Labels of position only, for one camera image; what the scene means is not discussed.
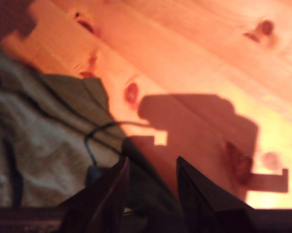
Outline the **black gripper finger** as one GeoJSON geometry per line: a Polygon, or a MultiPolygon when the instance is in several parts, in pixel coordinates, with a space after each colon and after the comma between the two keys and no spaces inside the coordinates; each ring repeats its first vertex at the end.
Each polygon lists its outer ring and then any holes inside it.
{"type": "Polygon", "coordinates": [[[121,157],[113,167],[77,194],[60,204],[61,207],[96,209],[110,197],[126,198],[129,186],[130,162],[121,157]]]}
{"type": "Polygon", "coordinates": [[[178,195],[185,201],[185,189],[193,189],[196,198],[212,209],[251,209],[252,207],[227,192],[193,167],[183,157],[177,158],[178,195]]]}

